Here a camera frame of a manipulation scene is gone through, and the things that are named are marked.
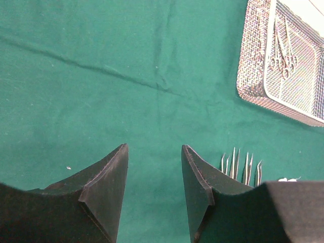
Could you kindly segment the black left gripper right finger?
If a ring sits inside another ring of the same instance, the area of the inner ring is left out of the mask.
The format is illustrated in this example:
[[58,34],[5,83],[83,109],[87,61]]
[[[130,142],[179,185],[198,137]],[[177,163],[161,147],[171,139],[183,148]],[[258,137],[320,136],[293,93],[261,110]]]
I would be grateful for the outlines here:
[[323,242],[323,182],[250,187],[182,147],[191,242]]

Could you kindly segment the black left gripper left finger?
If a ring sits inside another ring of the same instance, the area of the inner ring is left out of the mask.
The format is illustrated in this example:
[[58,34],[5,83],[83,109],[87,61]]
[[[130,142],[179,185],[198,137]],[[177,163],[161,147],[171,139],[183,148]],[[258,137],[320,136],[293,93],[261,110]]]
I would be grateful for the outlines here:
[[122,144],[44,189],[1,184],[1,242],[116,242],[128,160]]

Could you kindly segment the steel tweezers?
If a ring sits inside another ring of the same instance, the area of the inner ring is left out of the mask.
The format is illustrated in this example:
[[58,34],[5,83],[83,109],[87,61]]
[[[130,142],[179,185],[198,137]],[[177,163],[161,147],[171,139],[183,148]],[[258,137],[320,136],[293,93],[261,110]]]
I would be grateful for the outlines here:
[[262,160],[257,164],[255,175],[255,187],[258,187],[262,181]]
[[251,157],[249,157],[249,153],[247,152],[246,161],[245,161],[244,178],[243,178],[243,182],[247,186],[249,186],[250,184],[252,164],[253,164],[253,154],[251,155]]
[[226,156],[226,154],[224,153],[221,157],[221,172],[225,175],[228,175],[228,171],[229,171],[229,159],[230,156]]
[[232,153],[232,162],[230,167],[230,178],[236,180],[238,176],[238,167],[239,167],[239,155],[240,155],[240,149],[236,150],[236,148],[233,148]]

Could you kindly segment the white gauze pad bottom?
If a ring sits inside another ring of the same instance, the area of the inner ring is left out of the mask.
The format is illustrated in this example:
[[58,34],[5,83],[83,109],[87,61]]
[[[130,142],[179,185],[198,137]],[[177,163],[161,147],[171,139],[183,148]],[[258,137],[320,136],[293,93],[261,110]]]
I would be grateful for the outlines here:
[[288,178],[280,178],[280,179],[278,179],[278,182],[297,182],[300,179],[301,179],[301,177],[299,177],[299,178],[290,178],[290,179],[288,179]]

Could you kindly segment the dark green surgical cloth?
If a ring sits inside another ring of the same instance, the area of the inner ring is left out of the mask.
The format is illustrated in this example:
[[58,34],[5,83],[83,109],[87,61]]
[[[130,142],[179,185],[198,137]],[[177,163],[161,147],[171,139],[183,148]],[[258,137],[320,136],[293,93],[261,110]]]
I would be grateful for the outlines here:
[[122,143],[118,242],[189,242],[181,147],[323,179],[323,128],[242,100],[246,1],[1,1],[1,181],[44,188]]

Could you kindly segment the steel mesh instrument tray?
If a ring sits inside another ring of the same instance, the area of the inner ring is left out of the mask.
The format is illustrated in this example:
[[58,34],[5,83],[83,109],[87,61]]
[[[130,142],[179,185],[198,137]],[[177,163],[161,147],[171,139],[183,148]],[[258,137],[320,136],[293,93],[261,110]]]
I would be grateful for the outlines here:
[[323,126],[323,1],[248,1],[236,88],[246,101]]

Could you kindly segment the steel surgical scissors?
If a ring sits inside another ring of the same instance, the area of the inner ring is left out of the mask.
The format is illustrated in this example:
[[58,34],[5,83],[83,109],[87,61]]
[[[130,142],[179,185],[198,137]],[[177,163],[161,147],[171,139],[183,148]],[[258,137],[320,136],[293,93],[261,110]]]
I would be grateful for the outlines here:
[[295,72],[295,69],[298,65],[298,58],[293,54],[291,38],[290,38],[290,29],[288,25],[288,20],[285,17],[285,28],[286,28],[286,36],[287,36],[287,54],[284,56],[285,67],[282,71],[282,75],[284,80],[287,80],[291,74]]

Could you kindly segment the steel surgical forceps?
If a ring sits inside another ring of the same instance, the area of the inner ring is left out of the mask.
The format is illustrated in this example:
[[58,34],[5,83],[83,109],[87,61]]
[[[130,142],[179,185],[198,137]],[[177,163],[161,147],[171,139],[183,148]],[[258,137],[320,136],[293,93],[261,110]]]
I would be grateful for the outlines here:
[[285,67],[285,61],[279,55],[279,40],[278,40],[278,33],[277,33],[277,23],[274,20],[274,56],[270,58],[270,69],[275,70],[278,68],[279,71],[283,71]]

